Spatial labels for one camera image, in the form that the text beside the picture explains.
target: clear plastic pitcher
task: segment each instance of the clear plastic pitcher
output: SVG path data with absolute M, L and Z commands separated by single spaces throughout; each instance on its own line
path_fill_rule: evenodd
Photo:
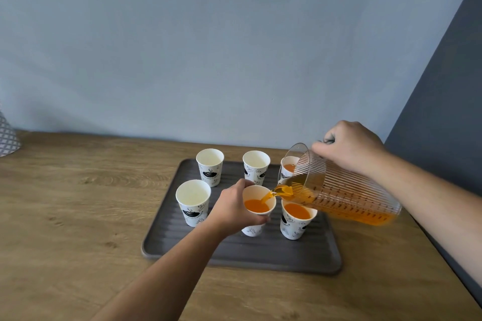
M 380 185 L 342 169 L 303 143 L 294 145 L 287 157 L 290 162 L 298 158 L 292 176 L 283 167 L 278 174 L 279 183 L 291 187 L 292 195 L 283 196 L 287 201 L 375 226 L 390 222 L 401 211 L 400 203 Z

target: tray rim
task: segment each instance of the tray rim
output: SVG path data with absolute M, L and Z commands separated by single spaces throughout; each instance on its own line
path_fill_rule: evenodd
M 162 201 L 159 204 L 159 207 L 156 211 L 156 214 L 152 218 L 152 222 L 149 225 L 148 231 L 147 231 L 144 239 L 142 240 L 141 254 L 147 260 L 156 261 L 156 260 L 158 260 L 162 257 L 162 255 L 155 255 L 155 254 L 148 253 L 146 251 L 146 248 L 145 248 L 145 243 L 148 239 L 149 234 L 151 233 L 152 226 L 154 225 L 154 223 L 157 219 L 157 216 L 159 215 L 159 212 L 162 208 L 162 204 L 164 203 L 164 200 L 166 199 L 166 195 L 169 192 L 169 190 L 171 190 L 171 187 L 173 186 L 174 178 L 176 177 L 177 173 L 179 172 L 179 169 L 184 164 L 184 162 L 189 162 L 189 161 L 192 161 L 192 160 L 196 160 L 196 159 L 186 158 L 186 159 L 183 159 L 179 162 L 179 164 L 177 166 L 177 169 L 176 169 L 174 175 L 172 176 L 171 182 L 169 183 L 169 186 L 167 187 L 166 193 L 165 193 L 164 197 L 162 198 Z M 243 163 L 243 162 L 235 161 L 235 160 L 225 160 L 224 162 L 237 163 L 237 164 Z M 281 166 L 281 164 L 269 164 L 269 166 Z M 336 275 L 336 274 L 340 273 L 341 269 L 343 268 L 343 260 L 341 258 L 340 249 L 338 248 L 338 244 L 337 244 L 337 241 L 336 241 L 336 237 L 334 235 L 334 231 L 333 231 L 333 227 L 331 225 L 331 221 L 329 220 L 329 217 L 326 213 L 323 213 L 321 211 L 319 211 L 319 212 L 321 213 L 321 215 L 323 215 L 325 217 L 324 221 L 326 222 L 327 227 L 329 229 L 329 233 L 326 234 L 326 236 L 328 238 L 328 241 L 335 245 L 334 248 L 335 248 L 336 252 L 333 252 L 335 264 L 334 264 L 332 269 L 328 269 L 327 271 L 324 271 L 324 272 L 319 272 L 319 271 L 316 271 L 315 269 L 293 270 L 291 268 L 291 266 L 288 266 L 288 265 L 277 265 L 277 269 L 272 269 L 272 268 L 270 268 L 271 267 L 270 264 L 258 263 L 258 262 L 247 263 L 247 262 L 244 262 L 244 261 L 230 261 L 229 264 L 227 265 L 225 260 L 217 260 L 217 259 L 213 259 L 212 257 L 209 259 L 208 266 L 225 267 L 225 268 L 241 268 L 241 269 L 258 269 L 258 270 L 270 270 L 270 271 L 287 271 L 287 272 L 293 272 L 293 273 L 327 275 L 327 276 Z

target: gray wall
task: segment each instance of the gray wall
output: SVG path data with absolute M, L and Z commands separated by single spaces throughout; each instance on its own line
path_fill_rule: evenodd
M 462 2 L 385 143 L 393 153 L 480 196 L 481 1 Z M 482 306 L 482 288 L 430 239 Z
M 32 130 L 385 139 L 461 1 L 0 0 L 0 100 Z

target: person's right arm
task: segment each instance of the person's right arm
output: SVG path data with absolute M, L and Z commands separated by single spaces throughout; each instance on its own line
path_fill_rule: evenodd
M 384 187 L 482 285 L 481 197 L 390 154 L 358 122 L 338 122 L 325 135 L 330 140 L 313 151 Z

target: wooden table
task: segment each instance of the wooden table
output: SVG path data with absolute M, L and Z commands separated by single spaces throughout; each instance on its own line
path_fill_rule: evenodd
M 0 158 L 0 319 L 85 320 L 149 262 L 140 245 L 178 163 L 203 148 L 20 133 Z M 264 149 L 273 163 L 285 151 Z M 333 220 L 334 277 L 207 268 L 182 320 L 476 320 L 482 311 L 404 211 L 386 227 Z

